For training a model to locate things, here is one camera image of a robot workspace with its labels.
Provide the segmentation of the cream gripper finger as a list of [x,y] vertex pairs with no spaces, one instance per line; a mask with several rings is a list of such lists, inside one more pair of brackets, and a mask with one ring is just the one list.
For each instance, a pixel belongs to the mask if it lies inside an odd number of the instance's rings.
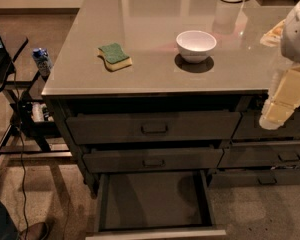
[[262,108],[259,125],[266,130],[277,130],[294,113],[294,110],[272,102],[266,102]]
[[293,109],[300,106],[300,64],[283,74],[271,101]]

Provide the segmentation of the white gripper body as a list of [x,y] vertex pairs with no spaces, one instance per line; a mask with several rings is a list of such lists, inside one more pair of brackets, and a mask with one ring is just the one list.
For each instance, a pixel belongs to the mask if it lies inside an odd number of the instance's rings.
[[300,63],[300,1],[288,13],[281,36],[281,54]]

